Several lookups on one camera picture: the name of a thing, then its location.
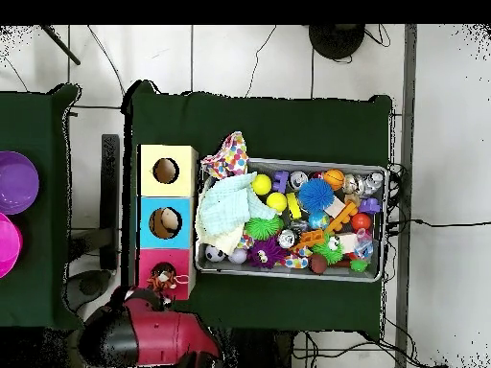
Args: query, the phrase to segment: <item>pink box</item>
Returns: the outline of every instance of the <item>pink box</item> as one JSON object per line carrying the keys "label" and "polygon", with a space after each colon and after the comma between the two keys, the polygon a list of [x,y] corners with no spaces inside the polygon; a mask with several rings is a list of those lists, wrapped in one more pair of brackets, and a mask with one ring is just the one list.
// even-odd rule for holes
{"label": "pink box", "polygon": [[191,290],[195,286],[196,271],[193,265],[192,251],[180,248],[142,248],[140,249],[140,261],[138,266],[138,286],[146,288],[149,284],[151,271],[159,263],[170,263],[175,268],[177,279],[181,275],[188,277],[187,284],[177,284],[174,289],[166,289],[165,295],[172,300],[187,300]]}

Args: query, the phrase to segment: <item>pink bowl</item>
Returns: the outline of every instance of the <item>pink bowl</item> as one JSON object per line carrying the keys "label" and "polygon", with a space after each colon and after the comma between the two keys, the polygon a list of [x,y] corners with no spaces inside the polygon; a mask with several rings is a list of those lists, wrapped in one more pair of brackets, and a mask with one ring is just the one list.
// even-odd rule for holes
{"label": "pink bowl", "polygon": [[12,269],[22,248],[22,234],[20,230],[0,213],[0,278],[7,275]]}

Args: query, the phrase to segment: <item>purple bowl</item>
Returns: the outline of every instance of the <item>purple bowl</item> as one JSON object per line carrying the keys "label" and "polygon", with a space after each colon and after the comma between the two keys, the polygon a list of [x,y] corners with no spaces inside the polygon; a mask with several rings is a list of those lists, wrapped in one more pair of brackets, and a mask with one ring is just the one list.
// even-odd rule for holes
{"label": "purple bowl", "polygon": [[0,213],[16,215],[31,206],[39,191],[33,163],[13,151],[0,151]]}

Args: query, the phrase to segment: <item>light blue towel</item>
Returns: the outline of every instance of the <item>light blue towel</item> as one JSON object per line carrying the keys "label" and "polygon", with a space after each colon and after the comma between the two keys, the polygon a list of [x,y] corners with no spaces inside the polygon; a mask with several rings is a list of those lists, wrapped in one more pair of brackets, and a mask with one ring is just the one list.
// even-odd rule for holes
{"label": "light blue towel", "polygon": [[250,218],[274,218],[276,211],[259,200],[250,186],[256,175],[257,172],[228,176],[206,192],[199,211],[206,233],[227,233]]}

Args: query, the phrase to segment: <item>blue box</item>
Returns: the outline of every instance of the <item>blue box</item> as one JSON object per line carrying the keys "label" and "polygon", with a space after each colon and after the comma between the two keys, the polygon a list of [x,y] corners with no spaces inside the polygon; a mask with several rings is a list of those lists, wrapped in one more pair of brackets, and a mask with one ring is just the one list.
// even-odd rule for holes
{"label": "blue box", "polygon": [[[179,213],[182,225],[178,233],[169,239],[159,239],[150,229],[154,211],[172,208]],[[140,248],[191,248],[193,236],[193,204],[186,197],[141,197],[140,198]]]}

